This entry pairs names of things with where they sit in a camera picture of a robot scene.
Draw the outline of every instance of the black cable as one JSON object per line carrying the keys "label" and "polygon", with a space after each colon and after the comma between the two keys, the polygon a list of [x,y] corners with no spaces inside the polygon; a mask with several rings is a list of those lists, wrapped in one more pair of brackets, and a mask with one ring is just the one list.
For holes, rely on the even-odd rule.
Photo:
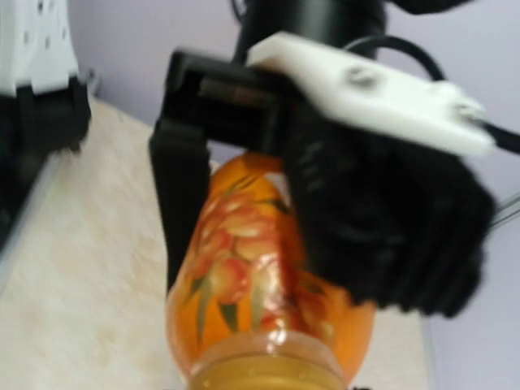
{"label": "black cable", "polygon": [[402,38],[389,35],[373,35],[357,39],[344,47],[344,50],[364,55],[372,50],[385,47],[407,54],[419,62],[434,81],[446,80],[436,61],[420,46]]}
{"label": "black cable", "polygon": [[233,15],[235,16],[236,21],[241,24],[242,23],[242,12],[238,6],[238,0],[229,0],[231,3],[231,8],[233,9]]}
{"label": "black cable", "polygon": [[496,146],[508,152],[520,154],[520,135],[486,123],[486,130],[495,138]]}

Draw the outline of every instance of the peach illustration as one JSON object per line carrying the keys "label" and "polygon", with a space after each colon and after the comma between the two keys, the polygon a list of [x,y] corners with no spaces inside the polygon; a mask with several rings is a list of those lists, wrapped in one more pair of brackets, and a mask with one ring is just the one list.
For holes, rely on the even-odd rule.
{"label": "peach illustration", "polygon": [[216,262],[210,272],[210,286],[218,303],[237,303],[249,287],[249,268],[239,258],[225,258]]}
{"label": "peach illustration", "polygon": [[276,228],[273,219],[258,217],[256,219],[240,221],[240,223],[227,223],[226,229],[233,236],[260,237],[266,236]]}
{"label": "peach illustration", "polygon": [[222,215],[220,220],[221,228],[227,229],[231,234],[232,230],[236,230],[247,223],[253,223],[259,218],[258,210],[251,206],[243,206],[229,214]]}
{"label": "peach illustration", "polygon": [[211,265],[232,247],[233,238],[225,230],[218,230],[201,246],[193,257],[193,278],[200,279],[210,270]]}
{"label": "peach illustration", "polygon": [[236,253],[251,262],[263,255],[277,254],[281,249],[280,237],[274,233],[260,237],[243,236],[235,243]]}

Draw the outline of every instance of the orange bottle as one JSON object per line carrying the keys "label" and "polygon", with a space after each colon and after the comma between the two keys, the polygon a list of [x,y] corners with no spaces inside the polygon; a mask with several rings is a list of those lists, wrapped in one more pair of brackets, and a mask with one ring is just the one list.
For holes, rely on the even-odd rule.
{"label": "orange bottle", "polygon": [[311,275],[281,161],[220,168],[167,299],[167,336],[189,390],[343,390],[375,306]]}

